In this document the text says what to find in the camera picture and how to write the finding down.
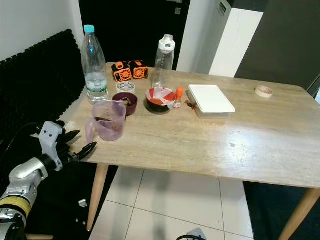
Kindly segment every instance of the blue bottle cap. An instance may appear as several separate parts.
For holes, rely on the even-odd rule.
[[[84,28],[85,33],[92,34],[95,32],[95,26],[93,26],[93,25],[84,25],[83,28]]]

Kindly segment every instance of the measuring cup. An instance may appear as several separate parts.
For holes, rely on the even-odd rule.
[[[92,108],[92,116],[85,124],[86,142],[92,143],[94,128],[105,141],[119,139],[124,131],[127,109],[123,101],[104,101]]]

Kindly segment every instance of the wooden table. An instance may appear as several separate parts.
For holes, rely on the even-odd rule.
[[[116,83],[110,66],[106,74],[113,96]],[[116,165],[309,188],[280,237],[289,239],[320,196],[320,105],[298,86],[171,71],[169,88],[218,85],[235,113],[199,119],[183,103],[168,114],[155,115],[143,103],[150,79],[132,82],[138,105],[126,119],[123,136],[113,142],[97,138],[96,150],[87,160],[98,164],[87,230],[93,225],[108,166]],[[269,86],[274,95],[269,99],[256,95],[257,85]],[[75,151],[86,144],[84,126],[91,109],[84,99],[71,119],[82,133],[73,145]]]

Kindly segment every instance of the yellow cable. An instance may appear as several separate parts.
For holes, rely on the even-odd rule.
[[[31,211],[31,205],[26,199],[18,196],[8,196],[0,200],[0,206],[8,205],[8,204],[21,208],[25,212],[26,217],[28,218],[28,215]]]

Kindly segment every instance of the plastic water bottle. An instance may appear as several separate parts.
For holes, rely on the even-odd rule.
[[[155,73],[152,79],[152,87],[165,87],[165,79],[168,76],[168,71],[172,70],[172,65],[175,58],[174,36],[165,34],[159,40],[158,50],[155,57]]]
[[[94,105],[109,99],[106,60],[93,25],[84,26],[81,62],[89,102]]]

